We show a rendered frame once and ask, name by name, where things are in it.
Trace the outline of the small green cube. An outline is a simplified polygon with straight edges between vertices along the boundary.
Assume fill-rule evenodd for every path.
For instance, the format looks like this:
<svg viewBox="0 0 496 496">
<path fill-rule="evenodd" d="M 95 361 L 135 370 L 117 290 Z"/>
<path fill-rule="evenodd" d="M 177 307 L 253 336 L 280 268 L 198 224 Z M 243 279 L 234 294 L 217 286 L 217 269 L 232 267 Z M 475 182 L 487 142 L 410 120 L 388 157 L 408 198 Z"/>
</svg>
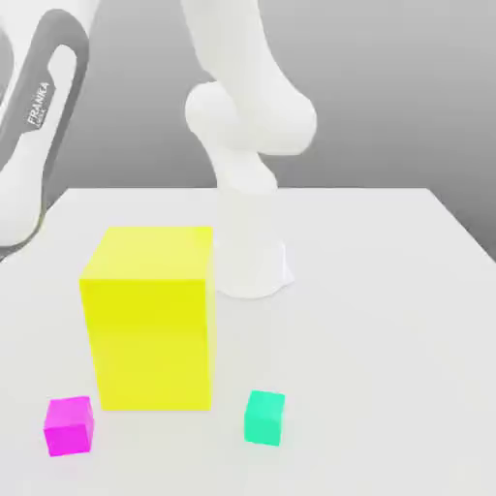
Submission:
<svg viewBox="0 0 496 496">
<path fill-rule="evenodd" d="M 244 413 L 244 440 L 277 447 L 281 443 L 285 395 L 252 390 Z"/>
</svg>

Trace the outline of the small magenta cube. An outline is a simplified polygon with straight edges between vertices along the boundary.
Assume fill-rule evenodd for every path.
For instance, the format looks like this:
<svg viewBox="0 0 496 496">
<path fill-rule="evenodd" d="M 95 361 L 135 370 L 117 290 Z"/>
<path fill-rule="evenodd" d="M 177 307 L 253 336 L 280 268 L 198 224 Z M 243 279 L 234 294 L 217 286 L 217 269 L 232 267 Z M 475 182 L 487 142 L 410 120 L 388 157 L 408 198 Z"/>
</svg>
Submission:
<svg viewBox="0 0 496 496">
<path fill-rule="evenodd" d="M 51 399 L 44 422 L 50 457 L 90 452 L 94 417 L 88 396 Z"/>
</svg>

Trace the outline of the large yellow box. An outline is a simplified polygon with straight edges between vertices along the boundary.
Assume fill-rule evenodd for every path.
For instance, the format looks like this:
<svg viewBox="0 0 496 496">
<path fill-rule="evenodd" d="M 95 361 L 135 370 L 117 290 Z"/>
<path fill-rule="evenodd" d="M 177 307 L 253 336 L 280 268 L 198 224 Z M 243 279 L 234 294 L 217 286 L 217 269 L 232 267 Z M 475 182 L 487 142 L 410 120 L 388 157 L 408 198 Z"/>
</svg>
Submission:
<svg viewBox="0 0 496 496">
<path fill-rule="evenodd" d="M 216 352 L 210 227 L 110 227 L 79 289 L 103 410 L 210 409 Z"/>
</svg>

